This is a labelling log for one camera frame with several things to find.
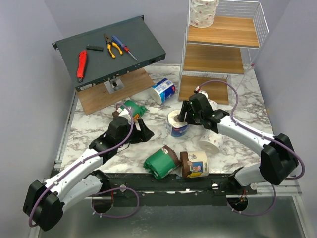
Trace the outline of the blue white paper towel roll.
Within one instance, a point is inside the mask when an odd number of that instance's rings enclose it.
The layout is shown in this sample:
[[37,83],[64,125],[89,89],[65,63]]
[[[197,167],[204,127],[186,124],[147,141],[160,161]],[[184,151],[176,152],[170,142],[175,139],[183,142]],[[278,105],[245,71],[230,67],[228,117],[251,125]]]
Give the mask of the blue white paper towel roll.
[[176,87],[174,83],[171,80],[164,78],[150,88],[150,95],[156,103],[162,104],[173,96],[175,91]]

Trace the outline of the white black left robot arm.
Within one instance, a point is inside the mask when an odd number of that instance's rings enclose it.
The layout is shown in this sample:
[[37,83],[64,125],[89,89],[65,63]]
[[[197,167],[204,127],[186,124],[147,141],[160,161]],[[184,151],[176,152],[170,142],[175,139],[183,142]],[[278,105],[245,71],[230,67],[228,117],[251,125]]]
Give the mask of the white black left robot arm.
[[30,184],[23,205],[29,226],[48,231],[67,208],[89,195],[106,195],[110,184],[98,178],[95,170],[115,156],[120,146],[147,142],[153,136],[142,119],[133,123],[124,117],[115,117],[107,131],[93,140],[70,166],[44,182],[36,180]]

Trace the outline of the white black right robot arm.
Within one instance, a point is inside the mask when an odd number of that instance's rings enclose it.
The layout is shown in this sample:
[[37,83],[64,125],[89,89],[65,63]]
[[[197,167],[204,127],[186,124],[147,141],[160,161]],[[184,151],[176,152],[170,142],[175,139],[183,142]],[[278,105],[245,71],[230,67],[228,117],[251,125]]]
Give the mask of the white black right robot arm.
[[240,123],[229,112],[213,109],[201,93],[183,101],[177,119],[230,137],[260,157],[258,164],[240,167],[227,176],[224,187],[231,194],[239,194],[253,183],[280,185],[299,165],[287,135],[271,135]]

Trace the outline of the green wrapped roll near left arm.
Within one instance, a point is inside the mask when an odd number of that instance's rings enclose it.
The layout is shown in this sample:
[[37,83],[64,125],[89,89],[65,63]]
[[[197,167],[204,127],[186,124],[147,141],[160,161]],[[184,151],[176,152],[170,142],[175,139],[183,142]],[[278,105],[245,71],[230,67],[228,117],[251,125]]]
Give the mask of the green wrapped roll near left arm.
[[[123,103],[126,107],[131,107],[130,112],[132,113],[133,120],[137,121],[137,119],[140,119],[143,114],[148,110],[145,106],[139,106],[132,100],[127,100]],[[118,115],[114,111],[112,113],[113,117],[117,117]]]

